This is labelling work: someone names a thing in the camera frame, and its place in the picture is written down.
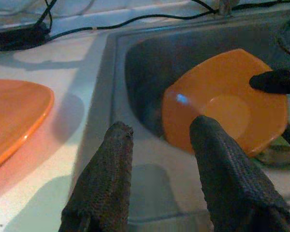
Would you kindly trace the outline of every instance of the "kitchen counter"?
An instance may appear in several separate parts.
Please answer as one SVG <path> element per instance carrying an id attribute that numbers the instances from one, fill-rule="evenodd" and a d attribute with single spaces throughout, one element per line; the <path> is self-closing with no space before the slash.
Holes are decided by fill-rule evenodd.
<path id="1" fill-rule="evenodd" d="M 0 167 L 0 232 L 58 230 L 108 33 L 81 32 L 0 53 L 0 79 L 32 81 L 55 93 L 45 122 Z M 289 188 L 285 173 L 273 176 Z"/>

